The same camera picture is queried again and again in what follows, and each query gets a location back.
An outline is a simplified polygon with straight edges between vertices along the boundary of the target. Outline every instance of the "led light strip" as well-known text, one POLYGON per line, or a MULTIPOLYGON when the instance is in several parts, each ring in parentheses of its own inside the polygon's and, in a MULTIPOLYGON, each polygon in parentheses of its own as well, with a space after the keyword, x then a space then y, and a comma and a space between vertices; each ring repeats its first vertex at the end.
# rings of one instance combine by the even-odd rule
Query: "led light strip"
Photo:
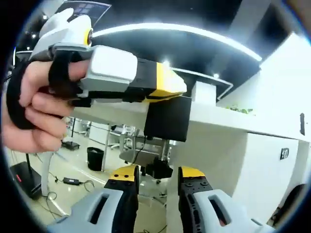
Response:
POLYGON ((213 33, 207 30, 194 28, 191 26, 185 26, 185 25, 179 25, 179 24, 171 24, 171 23, 139 23, 139 24, 128 24, 123 26, 118 26, 114 28, 108 28, 103 29, 98 32, 95 32, 93 34, 93 37, 98 37, 101 35, 107 35, 112 33, 118 33, 118 32, 126 32, 126 31, 132 31, 132 30, 139 30, 139 29, 154 29, 154 30, 174 30, 174 31, 182 31, 182 32, 189 32, 198 34, 201 36, 209 37, 214 40, 220 41, 222 43, 225 43, 237 50, 240 50, 244 52, 245 54, 249 55, 250 57, 254 58, 257 61, 261 61, 262 57, 260 57, 258 54, 250 50, 249 48, 245 47, 244 45, 236 42, 233 39, 230 39, 226 36, 219 35, 217 33, 213 33))
POLYGON ((14 47, 14 52, 13 52, 13 66, 15 66, 15 55, 16 55, 16 47, 14 47))
POLYGON ((214 78, 214 77, 209 76, 209 75, 206 75, 206 74, 202 74, 202 73, 198 73, 198 72, 194 72, 194 71, 186 70, 186 69, 179 69, 179 68, 171 68, 171 70, 179 71, 179 72, 183 72, 183 73, 188 73, 188 74, 193 74, 193 75, 201 76, 201 77, 204 77, 204 78, 212 79, 212 80, 218 81, 218 82, 220 82, 220 83, 227 84, 229 87, 228 87, 223 93, 221 93, 221 94, 217 97, 218 100, 221 100, 222 97, 223 97, 228 91, 230 91, 231 88, 233 88, 233 84, 232 84, 232 83, 229 83, 229 82, 227 82, 227 81, 225 81, 225 80, 222 80, 222 79, 214 78))

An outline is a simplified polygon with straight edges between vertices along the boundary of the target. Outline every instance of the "black ceiling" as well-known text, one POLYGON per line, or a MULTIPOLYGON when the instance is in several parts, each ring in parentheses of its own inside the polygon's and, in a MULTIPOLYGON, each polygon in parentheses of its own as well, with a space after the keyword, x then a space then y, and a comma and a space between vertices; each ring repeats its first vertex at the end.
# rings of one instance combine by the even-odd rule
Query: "black ceiling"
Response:
MULTIPOLYGON (((188 25, 221 35, 228 35, 242 0, 98 0, 111 4, 110 9, 94 26, 94 31, 111 27, 162 22, 188 25)), ((286 38, 277 11, 270 5, 261 22, 247 41, 241 42, 263 59, 286 38)), ((94 45, 102 44, 134 53, 136 56, 163 62, 171 66, 212 75, 211 62, 220 50, 230 53, 230 59, 220 72, 220 78, 234 84, 244 83, 259 70, 259 62, 221 42, 193 33, 162 30, 134 30, 99 36, 94 45)))

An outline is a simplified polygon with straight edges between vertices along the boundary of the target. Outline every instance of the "floor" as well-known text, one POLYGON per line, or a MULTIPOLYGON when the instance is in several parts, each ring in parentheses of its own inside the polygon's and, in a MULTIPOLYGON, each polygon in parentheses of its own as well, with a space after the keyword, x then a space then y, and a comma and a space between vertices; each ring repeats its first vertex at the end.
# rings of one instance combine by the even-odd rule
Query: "floor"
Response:
MULTIPOLYGON (((46 198, 40 197, 37 201, 34 201, 24 195, 31 210, 34 212, 38 220, 45 225, 52 223, 54 218, 59 218, 62 215, 70 215, 71 206, 88 194, 88 191, 86 191, 83 185, 73 186, 60 182, 56 183, 53 176, 57 176, 60 180, 62 180, 63 177, 79 179, 82 182, 92 180, 95 189, 100 189, 105 185, 113 170, 126 165, 124 160, 119 158, 119 149, 108 149, 105 172, 96 172, 88 169, 86 154, 87 147, 97 147, 104 150, 104 145, 77 133, 74 134, 73 138, 74 142, 80 144, 80 148, 76 151, 69 151, 61 148, 58 151, 58 154, 53 155, 51 160, 49 191, 57 194, 56 199, 54 199, 54 193, 50 194, 50 198, 54 200, 46 200, 46 198), (48 211, 49 208, 55 214, 51 214, 48 211)), ((6 152, 9 166, 26 161, 25 154, 11 151, 9 149, 6 149, 6 152)), ((38 157, 30 154, 31 166, 40 175, 42 174, 42 162, 40 159, 44 156, 44 153, 39 154, 38 157)), ((140 178, 138 197, 139 209, 135 222, 135 233, 144 232, 144 230, 147 230, 150 233, 158 233, 166 226, 166 198, 160 196, 160 193, 165 190, 165 185, 165 182, 161 182, 157 185, 156 180, 148 175, 140 178)), ((86 187, 90 191, 94 189, 91 184, 86 184, 86 187)))

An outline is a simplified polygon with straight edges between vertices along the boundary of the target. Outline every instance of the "power adapter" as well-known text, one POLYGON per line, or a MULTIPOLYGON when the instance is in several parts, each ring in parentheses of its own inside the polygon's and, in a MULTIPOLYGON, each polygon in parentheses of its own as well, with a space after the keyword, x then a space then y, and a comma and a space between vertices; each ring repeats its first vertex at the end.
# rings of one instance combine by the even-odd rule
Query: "power adapter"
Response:
POLYGON ((80 182, 77 179, 70 179, 70 178, 67 178, 67 177, 64 177, 63 183, 71 184, 71 185, 76 185, 76 186, 82 184, 82 182, 80 182))

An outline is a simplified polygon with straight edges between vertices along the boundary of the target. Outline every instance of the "black trash can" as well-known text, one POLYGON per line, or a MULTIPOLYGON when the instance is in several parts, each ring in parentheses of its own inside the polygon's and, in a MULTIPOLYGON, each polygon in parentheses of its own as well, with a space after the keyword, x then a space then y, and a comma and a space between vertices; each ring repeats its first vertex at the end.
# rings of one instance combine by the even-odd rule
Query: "black trash can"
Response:
POLYGON ((87 166, 93 171, 101 171, 104 151, 95 147, 87 148, 87 166))

